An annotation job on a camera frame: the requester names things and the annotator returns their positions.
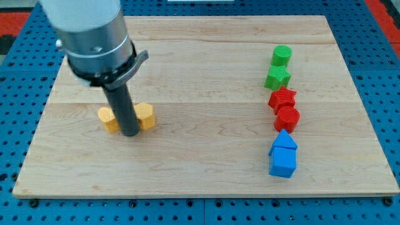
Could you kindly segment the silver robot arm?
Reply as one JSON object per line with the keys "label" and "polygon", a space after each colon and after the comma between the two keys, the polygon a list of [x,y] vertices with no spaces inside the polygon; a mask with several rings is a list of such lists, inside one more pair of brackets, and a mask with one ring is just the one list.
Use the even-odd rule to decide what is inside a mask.
{"label": "silver robot arm", "polygon": [[40,0],[77,78],[104,91],[121,132],[140,131],[128,81],[148,59],[131,41],[119,0]]}

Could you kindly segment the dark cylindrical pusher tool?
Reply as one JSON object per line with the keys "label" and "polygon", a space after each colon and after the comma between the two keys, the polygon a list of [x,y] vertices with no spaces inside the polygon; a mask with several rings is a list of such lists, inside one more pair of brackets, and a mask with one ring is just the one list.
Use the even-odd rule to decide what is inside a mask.
{"label": "dark cylindrical pusher tool", "polygon": [[128,87],[123,84],[116,89],[102,88],[124,136],[135,136],[140,131]]}

